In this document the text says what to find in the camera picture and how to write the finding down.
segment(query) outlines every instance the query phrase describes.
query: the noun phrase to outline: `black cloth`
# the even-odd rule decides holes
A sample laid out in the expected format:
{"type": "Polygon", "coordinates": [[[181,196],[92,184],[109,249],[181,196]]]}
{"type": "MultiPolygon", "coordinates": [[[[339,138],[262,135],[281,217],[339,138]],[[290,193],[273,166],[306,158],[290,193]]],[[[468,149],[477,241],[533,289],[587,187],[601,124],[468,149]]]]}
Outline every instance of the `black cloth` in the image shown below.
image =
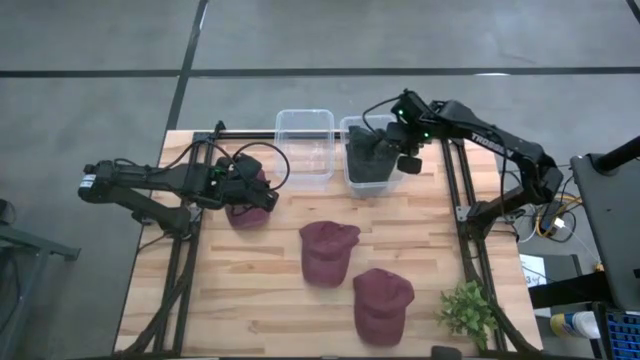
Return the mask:
{"type": "Polygon", "coordinates": [[[360,126],[349,126],[347,166],[349,180],[354,183],[388,181],[396,166],[398,151],[381,139],[386,134],[383,129],[376,129],[376,133],[377,136],[360,126]]]}

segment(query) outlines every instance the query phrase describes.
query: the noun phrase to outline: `cap brim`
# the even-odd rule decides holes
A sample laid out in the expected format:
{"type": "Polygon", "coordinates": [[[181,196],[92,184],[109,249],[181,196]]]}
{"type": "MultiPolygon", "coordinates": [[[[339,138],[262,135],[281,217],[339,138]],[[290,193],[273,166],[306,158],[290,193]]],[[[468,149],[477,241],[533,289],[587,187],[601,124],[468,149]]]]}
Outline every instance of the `cap brim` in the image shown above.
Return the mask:
{"type": "Polygon", "coordinates": [[[351,249],[344,250],[335,260],[321,259],[302,247],[302,275],[311,285],[338,287],[347,276],[351,249]]]}
{"type": "Polygon", "coordinates": [[[400,343],[404,333],[406,309],[395,315],[380,317],[367,311],[365,305],[356,300],[354,306],[356,330],[360,338],[375,346],[394,346],[400,343]]]}

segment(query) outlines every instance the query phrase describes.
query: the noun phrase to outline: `potted plant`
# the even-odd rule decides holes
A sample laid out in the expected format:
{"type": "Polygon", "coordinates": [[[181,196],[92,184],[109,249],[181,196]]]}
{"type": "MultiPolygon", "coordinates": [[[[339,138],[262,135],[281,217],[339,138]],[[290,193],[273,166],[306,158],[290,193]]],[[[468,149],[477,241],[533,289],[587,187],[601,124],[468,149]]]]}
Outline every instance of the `potted plant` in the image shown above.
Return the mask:
{"type": "Polygon", "coordinates": [[[451,334],[466,334],[480,349],[487,348],[487,330],[498,324],[489,304],[482,298],[475,281],[460,283],[450,295],[441,293],[442,311],[436,313],[438,325],[444,323],[451,334]]]}

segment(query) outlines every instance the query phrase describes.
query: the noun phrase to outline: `butcher block tabletop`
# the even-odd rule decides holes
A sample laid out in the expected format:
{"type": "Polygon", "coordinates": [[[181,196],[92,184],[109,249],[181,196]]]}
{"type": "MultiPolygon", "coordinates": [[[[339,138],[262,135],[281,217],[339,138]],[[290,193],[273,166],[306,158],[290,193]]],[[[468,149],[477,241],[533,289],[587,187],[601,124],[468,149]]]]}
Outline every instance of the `butcher block tabletop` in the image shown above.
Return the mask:
{"type": "MultiPolygon", "coordinates": [[[[192,136],[193,131],[169,131],[160,166],[178,157],[192,136]]],[[[251,141],[217,143],[233,153],[251,141]]],[[[472,143],[466,148],[478,200],[495,198],[500,178],[493,154],[472,143]]],[[[279,183],[274,150],[256,146],[245,153],[262,162],[272,184],[279,183]]],[[[182,355],[429,356],[433,345],[474,355],[476,347],[466,336],[449,335],[434,317],[441,309],[440,292],[464,281],[464,273],[440,144],[425,146],[420,156],[422,173],[405,176],[391,194],[353,199],[336,144],[335,173],[326,190],[300,192],[285,186],[278,191],[280,199],[269,222],[261,228],[234,230],[224,211],[205,210],[182,355]],[[347,276],[336,289],[310,286],[301,273],[298,230],[321,220],[357,225],[362,231],[347,276]],[[353,321],[352,279],[376,267],[403,276],[415,289],[402,341],[391,348],[362,343],[353,321]]],[[[170,193],[155,192],[152,197],[170,206],[179,203],[170,193]]],[[[498,225],[494,229],[505,230],[498,225]]],[[[146,227],[140,244],[161,234],[157,226],[146,227]]],[[[161,240],[137,256],[115,350],[131,344],[158,309],[171,242],[161,240]]],[[[514,236],[494,231],[486,242],[500,305],[524,337],[541,349],[514,236]]],[[[169,319],[167,348],[173,341],[177,307],[169,319]]]]}

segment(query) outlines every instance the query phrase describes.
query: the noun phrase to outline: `maroon baseball cap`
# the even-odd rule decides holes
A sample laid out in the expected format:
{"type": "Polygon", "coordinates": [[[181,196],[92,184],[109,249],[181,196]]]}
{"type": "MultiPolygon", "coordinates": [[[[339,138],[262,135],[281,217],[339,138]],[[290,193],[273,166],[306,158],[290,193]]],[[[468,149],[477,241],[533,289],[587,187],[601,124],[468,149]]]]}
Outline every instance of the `maroon baseball cap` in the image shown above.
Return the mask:
{"type": "Polygon", "coordinates": [[[360,338],[371,345],[397,345],[404,332],[407,306],[415,296],[411,283],[386,270],[371,269],[353,279],[353,289],[360,338]]]}
{"type": "MultiPolygon", "coordinates": [[[[258,180],[267,181],[264,171],[260,170],[256,175],[258,180]]],[[[248,229],[265,224],[269,220],[269,213],[260,208],[251,208],[251,205],[226,205],[224,211],[231,227],[235,229],[248,229]]]]}
{"type": "Polygon", "coordinates": [[[338,287],[349,268],[351,249],[358,244],[360,228],[318,221],[300,229],[302,275],[311,285],[338,287]]]}

